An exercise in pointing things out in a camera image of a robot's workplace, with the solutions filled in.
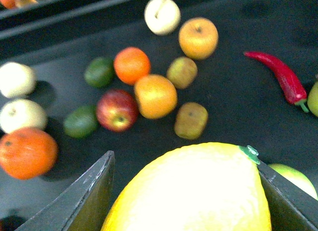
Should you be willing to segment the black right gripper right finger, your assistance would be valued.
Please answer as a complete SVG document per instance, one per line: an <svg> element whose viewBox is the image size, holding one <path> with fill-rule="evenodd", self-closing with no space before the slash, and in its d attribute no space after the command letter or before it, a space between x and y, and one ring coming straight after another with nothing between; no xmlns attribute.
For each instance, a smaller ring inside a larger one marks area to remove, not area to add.
<svg viewBox="0 0 318 231"><path fill-rule="evenodd" d="M318 201L265 163L258 165L274 231L317 231Z"/></svg>

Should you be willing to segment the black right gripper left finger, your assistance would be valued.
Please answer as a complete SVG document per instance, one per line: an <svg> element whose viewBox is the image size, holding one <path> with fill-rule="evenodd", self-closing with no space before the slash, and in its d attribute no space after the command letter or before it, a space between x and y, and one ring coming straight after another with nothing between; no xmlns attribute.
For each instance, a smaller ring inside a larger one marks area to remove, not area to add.
<svg viewBox="0 0 318 231"><path fill-rule="evenodd" d="M107 151L52 203L18 231L99 231L108 210L115 156Z"/></svg>

